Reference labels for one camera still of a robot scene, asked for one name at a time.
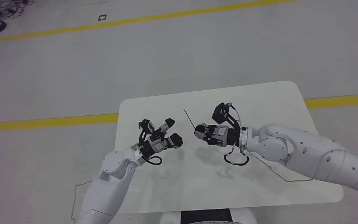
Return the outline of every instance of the yellow stripe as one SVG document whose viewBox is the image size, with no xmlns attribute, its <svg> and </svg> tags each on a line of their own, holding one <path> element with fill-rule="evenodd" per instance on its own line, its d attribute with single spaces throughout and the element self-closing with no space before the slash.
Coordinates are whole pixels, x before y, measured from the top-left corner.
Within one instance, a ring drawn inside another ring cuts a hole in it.
<svg viewBox="0 0 358 224">
<path fill-rule="evenodd" d="M 278 3 L 293 2 L 293 1 L 295 1 L 295 0 L 260 0 L 260 1 L 255 1 L 255 2 L 244 2 L 244 3 L 240 3 L 240 4 L 231 4 L 231 5 L 227 5 L 227 6 L 215 6 L 215 7 L 208 7 L 208 8 L 200 8 L 198 10 L 173 12 L 173 13 L 168 13 L 168 14 L 147 16 L 147 17 L 142 17 L 142 18 L 130 18 L 127 20 L 118 20 L 118 21 L 113 21 L 113 22 L 101 22 L 98 24 L 69 27 L 69 28 L 63 28 L 63 29 L 58 29 L 58 30 L 46 30 L 46 31 L 40 31 L 40 32 L 31 32 L 31 33 L 27 33 L 27 34 L 1 36 L 0 41 L 17 40 L 17 39 L 24 39 L 24 38 L 35 38 L 37 36 L 48 36 L 48 35 L 55 35 L 55 34 L 63 34 L 66 32 L 93 30 L 93 29 L 100 29 L 100 28 L 111 27 L 111 26 L 122 26 L 122 25 L 126 25 L 126 24 L 136 24 L 136 23 L 140 23 L 140 22 L 164 20 L 166 18 L 176 18 L 176 17 L 192 16 L 192 15 L 211 13 L 211 12 L 237 10 L 240 8 L 266 6 L 266 5 L 270 5 L 270 4 L 278 4 Z"/>
<path fill-rule="evenodd" d="M 0 123 L 0 130 L 50 128 L 61 126 L 74 126 L 81 124 L 103 124 L 116 123 L 117 121 L 118 114 L 73 116 L 69 118 L 50 118 L 40 120 L 22 120 L 19 122 L 2 122 Z"/>
<path fill-rule="evenodd" d="M 308 109 L 358 106 L 358 95 L 305 99 Z M 74 116 L 70 118 L 50 118 L 42 120 L 23 120 L 19 122 L 0 122 L 0 130 L 49 128 L 84 124 L 117 123 L 118 114 Z"/>
<path fill-rule="evenodd" d="M 358 106 L 358 95 L 305 99 L 304 101 L 308 109 Z"/>
</svg>

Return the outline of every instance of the white table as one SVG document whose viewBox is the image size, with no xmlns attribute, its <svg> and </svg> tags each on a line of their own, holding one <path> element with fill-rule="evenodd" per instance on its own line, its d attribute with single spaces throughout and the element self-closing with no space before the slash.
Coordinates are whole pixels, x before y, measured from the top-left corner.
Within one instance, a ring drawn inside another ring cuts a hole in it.
<svg viewBox="0 0 358 224">
<path fill-rule="evenodd" d="M 161 152 L 160 166 L 145 164 L 136 169 L 119 213 L 280 206 L 342 199 L 339 185 L 316 180 L 286 183 L 254 158 L 244 167 L 225 163 L 219 151 L 222 148 L 197 139 L 184 113 L 186 109 L 194 125 L 215 124 L 211 115 L 221 102 L 233 103 L 243 126 L 259 128 L 280 123 L 317 133 L 298 87 L 289 81 L 125 100 L 119 109 L 115 150 L 122 151 L 138 141 L 137 123 L 142 119 L 150 119 L 156 128 L 165 119 L 174 119 L 176 123 L 167 135 L 177 132 L 183 138 L 183 146 Z M 305 178 L 277 163 L 267 163 L 286 179 Z"/>
</svg>

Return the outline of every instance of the cable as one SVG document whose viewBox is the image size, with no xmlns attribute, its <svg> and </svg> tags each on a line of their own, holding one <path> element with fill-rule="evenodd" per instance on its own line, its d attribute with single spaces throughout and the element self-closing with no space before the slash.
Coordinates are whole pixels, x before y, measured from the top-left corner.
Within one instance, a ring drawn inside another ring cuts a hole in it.
<svg viewBox="0 0 358 224">
<path fill-rule="evenodd" d="M 271 170 L 274 174 L 276 174 L 279 178 L 283 179 L 285 182 L 292 183 L 292 182 L 304 182 L 304 181 L 311 181 L 311 180 L 313 180 L 313 179 L 286 180 L 286 179 L 283 178 L 280 174 L 276 173 L 271 166 L 269 166 L 268 164 L 266 164 L 265 162 L 263 162 L 262 160 L 260 160 L 257 156 L 255 156 L 255 155 L 252 154 L 251 152 L 249 152 L 249 151 L 247 151 L 247 152 L 250 153 L 251 156 L 253 156 L 253 157 L 255 157 L 256 159 L 258 159 L 260 162 L 262 162 L 262 163 L 268 168 L 268 170 Z"/>
<path fill-rule="evenodd" d="M 234 148 L 235 148 L 235 142 L 234 142 L 234 145 L 233 145 L 233 147 L 232 147 L 232 149 L 231 149 L 231 152 L 228 152 L 228 153 L 226 153 L 226 154 L 224 155 L 224 160 L 225 160 L 225 162 L 227 162 L 228 164 L 234 165 L 234 166 L 244 166 L 244 165 L 246 165 L 246 164 L 249 162 L 249 160 L 250 160 L 249 157 L 247 157 L 247 156 L 246 156 L 246 161 L 243 162 L 242 164 L 233 164 L 231 161 L 229 161 L 229 160 L 227 159 L 228 155 L 231 155 L 231 153 L 233 153 Z"/>
<path fill-rule="evenodd" d="M 34 1 L 28 0 L 5 0 L 0 2 L 1 18 L 18 18 L 23 13 L 26 6 L 34 4 Z"/>
<path fill-rule="evenodd" d="M 158 166 L 160 164 L 162 164 L 163 160 L 162 158 L 160 158 L 159 156 L 153 156 L 151 158 L 149 158 L 150 160 L 153 159 L 153 158 L 158 158 L 159 159 L 159 162 L 158 163 L 154 163 L 154 162 L 150 162 L 147 158 L 145 158 L 144 156 L 142 156 L 142 159 L 144 159 L 145 162 L 149 163 L 149 164 L 152 164 L 154 166 Z"/>
<path fill-rule="evenodd" d="M 73 218 L 73 211 L 74 211 L 74 205 L 75 205 L 75 203 L 76 203 L 77 187 L 78 187 L 78 186 L 85 185 L 85 184 L 88 184 L 88 183 L 90 183 L 90 182 L 92 182 L 92 180 L 91 180 L 91 181 L 88 181 L 88 182 L 86 182 L 86 183 L 83 183 L 83 184 L 76 184 L 76 185 L 74 186 L 74 199 L 73 199 L 72 212 L 71 212 L 71 220 L 73 220 L 73 224 L 76 224 L 76 219 Z"/>
</svg>

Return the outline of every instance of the floor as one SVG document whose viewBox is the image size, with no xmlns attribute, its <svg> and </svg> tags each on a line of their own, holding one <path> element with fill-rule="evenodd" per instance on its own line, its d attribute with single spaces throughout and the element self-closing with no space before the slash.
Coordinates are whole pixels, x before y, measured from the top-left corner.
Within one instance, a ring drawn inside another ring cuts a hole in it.
<svg viewBox="0 0 358 224">
<path fill-rule="evenodd" d="M 282 80 L 295 82 L 303 98 L 358 95 L 354 0 L 296 0 L 39 33 L 98 24 L 103 14 L 115 22 L 240 3 L 35 0 L 0 33 L 0 40 L 12 37 L 0 41 L 0 122 L 112 114 L 125 99 Z M 39 35 L 15 38 L 28 33 Z M 357 106 L 310 114 L 321 135 L 358 153 Z M 74 185 L 92 179 L 97 161 L 114 148 L 115 130 L 116 123 L 1 131 L 2 222 L 73 223 Z M 358 194 L 343 189 L 338 203 L 252 211 L 265 224 L 358 223 Z M 161 215 L 120 215 L 114 223 L 158 223 Z"/>
</svg>

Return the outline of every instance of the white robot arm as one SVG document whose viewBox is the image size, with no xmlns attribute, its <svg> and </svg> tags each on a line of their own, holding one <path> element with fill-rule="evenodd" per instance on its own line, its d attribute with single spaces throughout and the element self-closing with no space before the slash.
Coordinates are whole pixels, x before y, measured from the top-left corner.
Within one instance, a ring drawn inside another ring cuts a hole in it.
<svg viewBox="0 0 358 224">
<path fill-rule="evenodd" d="M 182 146 L 182 138 L 177 133 L 169 138 L 164 137 L 174 123 L 174 120 L 166 119 L 162 126 L 154 130 L 150 120 L 143 120 L 139 123 L 142 132 L 137 144 L 128 150 L 107 154 L 103 159 L 100 173 L 92 180 L 84 196 L 78 223 L 108 224 L 114 218 L 122 205 L 135 169 L 146 162 L 159 165 L 162 159 L 158 156 L 152 157 L 155 153 Z M 155 157 L 160 159 L 157 164 L 150 161 Z M 111 182 L 111 176 L 119 181 Z"/>
<path fill-rule="evenodd" d="M 265 160 L 278 162 L 309 178 L 358 190 L 358 155 L 326 137 L 280 124 L 264 125 L 259 130 L 240 127 L 230 116 L 230 107 L 235 110 L 231 103 L 218 105 L 213 119 L 218 124 L 228 122 L 233 128 L 199 124 L 194 135 L 208 144 L 235 145 L 242 153 L 256 152 Z M 293 145 L 292 153 L 288 152 L 288 142 Z M 235 165 L 245 165 L 248 160 Z"/>
</svg>

